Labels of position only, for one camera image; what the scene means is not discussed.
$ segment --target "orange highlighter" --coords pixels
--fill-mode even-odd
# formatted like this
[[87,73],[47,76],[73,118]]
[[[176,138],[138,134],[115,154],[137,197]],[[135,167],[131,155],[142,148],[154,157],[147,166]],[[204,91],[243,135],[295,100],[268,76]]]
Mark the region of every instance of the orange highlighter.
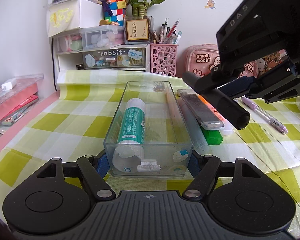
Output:
[[207,107],[223,122],[225,125],[224,129],[219,131],[222,136],[231,135],[233,133],[232,124],[225,119],[207,100],[205,100],[202,96],[198,95],[200,100],[206,104]]

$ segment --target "red book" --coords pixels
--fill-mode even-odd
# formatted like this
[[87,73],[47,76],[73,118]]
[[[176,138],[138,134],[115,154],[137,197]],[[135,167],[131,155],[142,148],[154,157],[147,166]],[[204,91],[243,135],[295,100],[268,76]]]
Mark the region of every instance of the red book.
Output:
[[2,118],[0,121],[7,119],[9,116],[12,116],[15,112],[17,112],[19,109],[29,106],[32,104],[33,101],[37,100],[38,96],[32,95],[28,97],[25,101],[23,101],[21,104],[16,106],[14,109],[12,109],[4,118]]

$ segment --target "rubik's cube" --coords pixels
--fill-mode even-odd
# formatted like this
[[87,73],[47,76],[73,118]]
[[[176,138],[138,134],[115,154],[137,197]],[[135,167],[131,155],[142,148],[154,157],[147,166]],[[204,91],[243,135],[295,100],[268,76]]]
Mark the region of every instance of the rubik's cube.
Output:
[[120,26],[123,26],[123,18],[127,15],[127,2],[126,0],[108,0],[109,7],[113,13],[110,17],[108,12],[105,12],[105,19],[111,22],[118,22]]

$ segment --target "green and white checkered cloth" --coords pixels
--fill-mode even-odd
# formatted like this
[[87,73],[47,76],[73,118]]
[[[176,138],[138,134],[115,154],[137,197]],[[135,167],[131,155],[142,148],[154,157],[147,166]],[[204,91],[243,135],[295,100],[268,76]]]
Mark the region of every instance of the green and white checkered cloth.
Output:
[[[176,92],[186,88],[181,79],[151,73],[116,70],[61,71],[58,85],[60,99],[31,120],[0,152],[0,218],[6,195],[53,157],[71,162],[83,155],[96,155],[103,150],[103,140],[121,99],[127,81],[169,81]],[[244,130],[235,130],[219,146],[210,147],[210,154],[222,161],[234,162],[244,157],[266,172],[296,201],[297,213],[289,229],[300,236],[300,97],[265,104],[255,102],[285,124],[283,135],[253,111]],[[187,171],[183,178],[105,180],[112,189],[120,190],[183,190],[192,181]],[[66,179],[80,186],[79,180]],[[223,178],[217,187],[230,182]]]

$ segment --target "pink pencil holder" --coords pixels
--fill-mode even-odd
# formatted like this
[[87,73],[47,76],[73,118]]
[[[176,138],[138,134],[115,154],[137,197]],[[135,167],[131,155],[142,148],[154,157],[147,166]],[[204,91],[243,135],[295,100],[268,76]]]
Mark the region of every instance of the pink pencil holder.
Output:
[[151,44],[151,72],[176,76],[177,47],[172,44]]

